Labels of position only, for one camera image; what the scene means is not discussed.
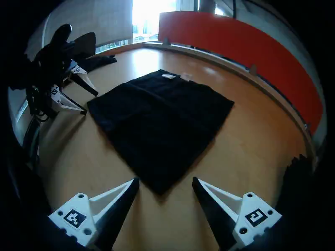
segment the red panel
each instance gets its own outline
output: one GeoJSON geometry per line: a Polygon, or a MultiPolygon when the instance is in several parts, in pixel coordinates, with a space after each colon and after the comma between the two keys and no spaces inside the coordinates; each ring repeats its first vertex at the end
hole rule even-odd
{"type": "Polygon", "coordinates": [[[179,11],[160,14],[159,40],[192,45],[228,57],[278,88],[314,133],[322,115],[317,90],[298,60],[266,33],[233,18],[179,11]]]}

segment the black towel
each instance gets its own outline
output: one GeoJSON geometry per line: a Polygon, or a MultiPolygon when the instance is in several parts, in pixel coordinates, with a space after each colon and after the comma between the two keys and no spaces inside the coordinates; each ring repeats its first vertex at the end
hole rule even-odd
{"type": "Polygon", "coordinates": [[[162,195],[205,150],[233,104],[206,85],[159,70],[115,87],[88,108],[121,157],[162,195]]]}

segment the black cloth on floor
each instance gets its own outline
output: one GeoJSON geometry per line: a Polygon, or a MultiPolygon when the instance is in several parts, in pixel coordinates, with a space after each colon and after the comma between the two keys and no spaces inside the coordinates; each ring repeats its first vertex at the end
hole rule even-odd
{"type": "Polygon", "coordinates": [[[115,55],[111,56],[95,56],[88,59],[77,60],[78,65],[87,72],[91,72],[96,68],[117,62],[115,55]]]}
{"type": "Polygon", "coordinates": [[[159,70],[115,87],[88,108],[121,157],[162,195],[205,150],[233,104],[206,85],[159,70]]]}

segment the wooden table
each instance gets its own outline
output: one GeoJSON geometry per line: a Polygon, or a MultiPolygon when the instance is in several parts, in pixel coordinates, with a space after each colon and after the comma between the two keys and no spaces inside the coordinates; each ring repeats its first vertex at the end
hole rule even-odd
{"type": "MultiPolygon", "coordinates": [[[[275,206],[283,173],[294,156],[305,154],[301,132],[267,95],[248,82],[210,63],[173,52],[135,49],[116,56],[89,78],[100,95],[115,86],[159,69],[188,73],[235,101],[215,140],[164,198],[140,183],[113,249],[218,250],[192,189],[192,177],[242,196],[256,193],[275,206]]],[[[93,96],[76,84],[65,94],[86,106],[93,96]]],[[[42,127],[41,168],[53,209],[73,195],[89,197],[116,187],[135,174],[114,150],[88,113],[60,113],[42,127]]]]}

